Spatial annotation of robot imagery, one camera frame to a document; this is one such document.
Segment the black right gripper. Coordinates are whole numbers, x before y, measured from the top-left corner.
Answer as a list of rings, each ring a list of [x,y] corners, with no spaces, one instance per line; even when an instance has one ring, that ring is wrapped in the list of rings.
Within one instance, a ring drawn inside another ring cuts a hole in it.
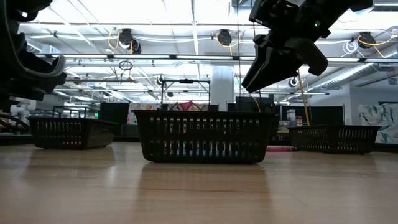
[[[330,15],[325,1],[304,1],[296,5],[288,1],[256,1],[249,20],[269,28],[257,35],[255,59],[243,79],[242,87],[254,93],[286,78],[297,76],[296,69],[321,75],[328,61],[315,42],[330,35]]]

